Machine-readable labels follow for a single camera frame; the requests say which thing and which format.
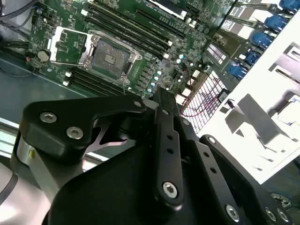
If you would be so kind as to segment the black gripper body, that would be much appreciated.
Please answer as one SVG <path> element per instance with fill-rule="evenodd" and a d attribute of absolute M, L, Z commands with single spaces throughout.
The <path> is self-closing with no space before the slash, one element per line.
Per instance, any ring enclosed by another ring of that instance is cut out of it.
<path fill-rule="evenodd" d="M 223 225 L 225 180 L 183 118 L 158 115 L 150 137 L 69 181 L 48 225 Z"/>

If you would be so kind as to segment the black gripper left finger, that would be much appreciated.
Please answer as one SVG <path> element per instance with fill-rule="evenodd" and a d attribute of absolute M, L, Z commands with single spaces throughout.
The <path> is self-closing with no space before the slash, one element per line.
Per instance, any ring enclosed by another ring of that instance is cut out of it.
<path fill-rule="evenodd" d="M 165 89 L 149 103 L 134 95 L 29 104 L 20 126 L 20 160 L 53 202 L 72 179 L 150 137 L 166 109 Z"/>

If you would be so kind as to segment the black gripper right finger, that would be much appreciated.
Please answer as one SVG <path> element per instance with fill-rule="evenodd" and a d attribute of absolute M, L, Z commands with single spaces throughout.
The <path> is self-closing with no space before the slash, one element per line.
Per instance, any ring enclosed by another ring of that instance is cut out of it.
<path fill-rule="evenodd" d="M 166 95 L 166 197 L 184 225 L 291 225 L 292 218 L 211 135 L 197 137 Z"/>

